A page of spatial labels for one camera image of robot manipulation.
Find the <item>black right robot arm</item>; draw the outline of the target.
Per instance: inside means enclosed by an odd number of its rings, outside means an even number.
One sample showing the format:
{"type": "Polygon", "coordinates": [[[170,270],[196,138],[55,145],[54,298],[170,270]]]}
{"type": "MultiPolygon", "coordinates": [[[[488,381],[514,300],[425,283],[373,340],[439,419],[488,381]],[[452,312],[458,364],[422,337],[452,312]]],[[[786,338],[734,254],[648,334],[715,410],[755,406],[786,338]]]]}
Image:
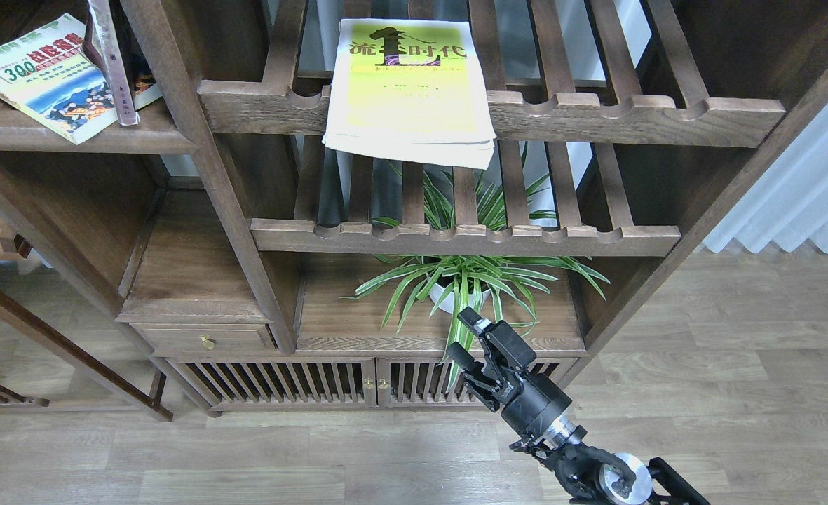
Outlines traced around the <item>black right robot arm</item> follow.
{"type": "Polygon", "coordinates": [[[492,323],[469,307],[459,320],[479,338],[484,362],[459,343],[447,353],[461,368],[467,390],[520,436],[510,445],[548,470],[585,504],[705,504],[706,499],[663,458],[648,464],[620,452],[610,453],[583,441],[585,429],[567,418],[571,399],[548,376],[530,371],[536,353],[504,321],[492,323]]]}

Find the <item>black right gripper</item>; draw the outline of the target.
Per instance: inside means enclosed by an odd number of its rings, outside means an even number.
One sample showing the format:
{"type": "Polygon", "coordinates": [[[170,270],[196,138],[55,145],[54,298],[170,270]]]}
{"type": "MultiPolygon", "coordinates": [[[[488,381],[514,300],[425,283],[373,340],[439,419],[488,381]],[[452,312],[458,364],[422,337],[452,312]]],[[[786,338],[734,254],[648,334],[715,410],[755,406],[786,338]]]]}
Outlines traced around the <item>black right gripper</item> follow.
{"type": "Polygon", "coordinates": [[[524,445],[564,445],[575,442],[575,425],[565,410],[571,399],[545,375],[529,371],[536,353],[504,320],[492,323],[470,307],[456,317],[477,336],[485,362],[474,358],[458,343],[446,349],[461,368],[464,384],[491,412],[501,418],[524,445]]]}

